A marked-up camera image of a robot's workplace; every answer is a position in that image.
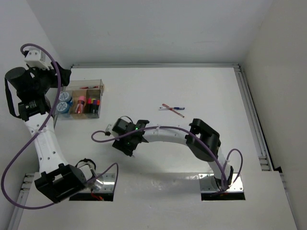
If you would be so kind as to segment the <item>blue patterned round jar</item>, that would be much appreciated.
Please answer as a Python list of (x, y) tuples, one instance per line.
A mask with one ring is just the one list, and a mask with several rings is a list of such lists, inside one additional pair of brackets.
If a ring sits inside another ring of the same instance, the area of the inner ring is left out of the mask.
[(59, 102), (66, 102), (67, 104), (72, 104), (72, 95), (65, 91), (59, 94)]

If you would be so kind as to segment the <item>blue gel pen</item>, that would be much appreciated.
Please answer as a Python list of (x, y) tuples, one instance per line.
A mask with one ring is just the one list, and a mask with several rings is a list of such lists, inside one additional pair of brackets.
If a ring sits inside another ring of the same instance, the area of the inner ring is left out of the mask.
[(185, 107), (166, 107), (162, 106), (159, 108), (160, 110), (169, 109), (169, 110), (185, 110)]

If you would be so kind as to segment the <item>red gel pen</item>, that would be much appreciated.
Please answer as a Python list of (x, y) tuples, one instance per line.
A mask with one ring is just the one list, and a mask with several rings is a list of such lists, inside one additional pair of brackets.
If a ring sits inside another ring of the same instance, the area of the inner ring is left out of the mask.
[(173, 113), (179, 115), (179, 116), (182, 117), (182, 118), (185, 117), (184, 115), (182, 115), (182, 114), (179, 112), (179, 110), (169, 110), (169, 111), (171, 111), (171, 112), (173, 112)]

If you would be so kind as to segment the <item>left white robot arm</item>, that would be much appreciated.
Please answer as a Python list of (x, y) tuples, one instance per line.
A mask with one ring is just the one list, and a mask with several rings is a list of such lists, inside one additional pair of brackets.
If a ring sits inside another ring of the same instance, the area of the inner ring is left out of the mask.
[(70, 165), (64, 158), (54, 130), (53, 114), (46, 93), (51, 88), (60, 92), (69, 83), (71, 71), (58, 63), (53, 69), (16, 67), (5, 74), (5, 90), (10, 113), (15, 114), (11, 84), (17, 97), (19, 115), (31, 134), (39, 160), (40, 177), (35, 180), (36, 189), (53, 203), (59, 203), (86, 188), (87, 179), (82, 170)]

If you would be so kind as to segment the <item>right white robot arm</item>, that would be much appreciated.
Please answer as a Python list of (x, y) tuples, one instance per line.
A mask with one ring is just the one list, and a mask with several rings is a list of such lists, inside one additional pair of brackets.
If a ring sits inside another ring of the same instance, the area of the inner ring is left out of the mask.
[(220, 134), (201, 119), (194, 118), (188, 125), (172, 125), (162, 128), (149, 120), (138, 120), (136, 123), (119, 118), (113, 125), (115, 137), (134, 133), (114, 141), (112, 146), (131, 156), (140, 143), (169, 142), (187, 146), (194, 156), (209, 164), (214, 173), (216, 183), (226, 189), (232, 181), (234, 169), (219, 153), (221, 146)]

